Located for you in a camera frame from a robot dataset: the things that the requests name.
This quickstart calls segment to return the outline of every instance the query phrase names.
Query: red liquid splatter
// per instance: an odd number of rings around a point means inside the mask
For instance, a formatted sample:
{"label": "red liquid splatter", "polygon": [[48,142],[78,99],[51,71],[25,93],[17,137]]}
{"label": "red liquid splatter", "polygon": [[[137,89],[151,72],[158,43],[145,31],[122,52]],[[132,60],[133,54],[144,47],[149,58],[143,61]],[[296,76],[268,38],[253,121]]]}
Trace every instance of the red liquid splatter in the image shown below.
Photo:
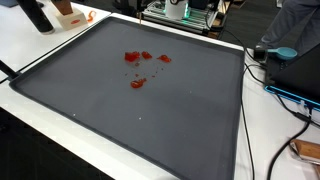
{"label": "red liquid splatter", "polygon": [[135,60],[137,60],[139,58],[140,58],[140,53],[137,52],[137,51],[132,52],[132,53],[131,52],[126,52],[125,56],[124,56],[124,59],[126,61],[129,61],[129,62],[133,62],[133,61],[135,61]]}
{"label": "red liquid splatter", "polygon": [[143,86],[143,83],[146,82],[147,79],[143,78],[143,79],[139,79],[138,81],[131,81],[130,85],[132,88],[141,88]]}
{"label": "red liquid splatter", "polygon": [[166,55],[161,55],[161,56],[158,57],[157,59],[159,59],[159,60],[161,60],[161,61],[163,61],[163,62],[166,62],[166,63],[171,62],[171,59],[170,59],[168,56],[166,56]]}
{"label": "red liquid splatter", "polygon": [[141,54],[142,54],[142,57],[143,57],[144,59],[146,59],[146,60],[152,58],[151,54],[149,54],[149,53],[146,52],[146,51],[143,51]]}

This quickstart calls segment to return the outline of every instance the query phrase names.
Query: white table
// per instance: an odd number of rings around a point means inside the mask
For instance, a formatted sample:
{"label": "white table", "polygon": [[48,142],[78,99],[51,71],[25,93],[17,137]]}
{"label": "white table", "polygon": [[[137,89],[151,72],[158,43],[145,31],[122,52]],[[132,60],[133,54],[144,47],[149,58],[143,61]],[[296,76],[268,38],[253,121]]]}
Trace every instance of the white table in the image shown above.
{"label": "white table", "polygon": [[[119,14],[111,16],[138,23],[137,19]],[[230,48],[241,47],[209,39],[169,27],[142,21],[143,25],[178,33],[203,41],[220,44]],[[258,78],[263,73],[252,69]],[[8,81],[0,85],[0,106],[17,118],[29,124],[58,144],[91,163],[115,179],[175,179],[167,171],[151,164],[143,158],[121,148],[92,131],[68,120],[67,118],[25,98],[8,86]],[[277,100],[265,92],[260,84],[249,74],[245,75],[243,100],[247,116],[256,179],[266,179],[269,162],[280,146],[293,134],[302,129],[303,122],[286,112]],[[292,109],[297,105],[285,101]],[[314,113],[319,120],[320,113]],[[301,139],[320,143],[319,130],[311,126]],[[291,158],[285,150],[275,164],[272,179],[316,180],[312,166]],[[243,119],[240,118],[235,179],[251,179],[251,167],[246,144]]]}
{"label": "white table", "polygon": [[[40,0],[40,2],[45,4],[42,10],[55,28],[53,34],[42,35],[22,11],[20,6],[13,8],[0,6],[0,60],[10,66],[14,71],[18,71],[111,14],[107,11],[73,3],[72,6],[80,9],[86,17],[91,10],[94,10],[97,14],[93,22],[88,25],[64,31],[54,16],[57,12],[55,6],[50,1]],[[4,73],[0,72],[0,81],[6,77]]]}

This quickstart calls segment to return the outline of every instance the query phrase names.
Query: black stand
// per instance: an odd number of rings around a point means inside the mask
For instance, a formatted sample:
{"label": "black stand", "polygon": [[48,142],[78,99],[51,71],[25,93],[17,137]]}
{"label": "black stand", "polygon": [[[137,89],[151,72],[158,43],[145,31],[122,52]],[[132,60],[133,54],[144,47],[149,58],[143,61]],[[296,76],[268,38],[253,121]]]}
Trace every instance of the black stand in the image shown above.
{"label": "black stand", "polygon": [[14,72],[9,66],[7,66],[4,62],[0,60],[0,70],[8,75],[11,79],[14,79],[18,76],[16,72]]}

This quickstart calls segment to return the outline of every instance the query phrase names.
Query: dark floor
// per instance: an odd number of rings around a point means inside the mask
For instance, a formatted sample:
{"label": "dark floor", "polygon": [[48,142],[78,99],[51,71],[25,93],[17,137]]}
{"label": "dark floor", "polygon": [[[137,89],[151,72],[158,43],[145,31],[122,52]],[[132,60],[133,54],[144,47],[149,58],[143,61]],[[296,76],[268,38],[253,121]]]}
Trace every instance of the dark floor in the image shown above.
{"label": "dark floor", "polygon": [[[74,1],[111,12],[120,12],[112,6],[112,0]],[[278,11],[275,0],[247,0],[241,9],[230,9],[226,29],[252,48]],[[296,27],[281,45],[292,47],[304,23]],[[221,40],[238,44],[226,32],[221,36]],[[9,125],[10,129],[1,132],[0,127],[0,179],[111,179],[0,108],[1,124]]]}

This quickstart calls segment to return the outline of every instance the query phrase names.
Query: gray tray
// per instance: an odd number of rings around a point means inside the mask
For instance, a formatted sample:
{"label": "gray tray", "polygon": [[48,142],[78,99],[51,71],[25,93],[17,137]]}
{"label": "gray tray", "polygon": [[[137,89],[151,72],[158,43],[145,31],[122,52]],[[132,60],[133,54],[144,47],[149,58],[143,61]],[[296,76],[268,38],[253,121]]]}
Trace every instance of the gray tray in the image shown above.
{"label": "gray tray", "polygon": [[[128,51],[154,58],[135,66]],[[162,54],[172,62],[157,60]],[[242,51],[107,18],[10,86],[179,178],[226,180],[243,65]],[[144,77],[142,88],[130,87]]]}

